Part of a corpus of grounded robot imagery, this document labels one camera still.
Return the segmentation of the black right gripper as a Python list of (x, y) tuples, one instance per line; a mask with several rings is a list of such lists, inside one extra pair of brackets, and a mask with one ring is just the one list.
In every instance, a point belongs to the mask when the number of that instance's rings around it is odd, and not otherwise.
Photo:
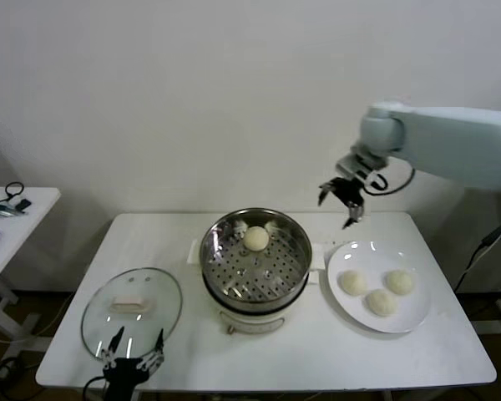
[(318, 204), (332, 193), (341, 203), (347, 206), (348, 217), (343, 224), (343, 229), (347, 229), (361, 221), (364, 215), (364, 199), (362, 197), (362, 183), (358, 180), (347, 180), (341, 177), (334, 178), (319, 186), (320, 193)]

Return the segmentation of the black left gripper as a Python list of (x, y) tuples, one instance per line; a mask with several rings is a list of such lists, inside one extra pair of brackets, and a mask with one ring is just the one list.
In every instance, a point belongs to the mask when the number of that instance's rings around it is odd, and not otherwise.
[(105, 401), (130, 401), (136, 386), (149, 379), (147, 370), (157, 370), (164, 362), (164, 329), (160, 330), (154, 349), (141, 360), (139, 358), (114, 360), (123, 334), (124, 327), (121, 327), (111, 338), (109, 345), (100, 352), (102, 361), (108, 363), (103, 367), (103, 376), (108, 382)]

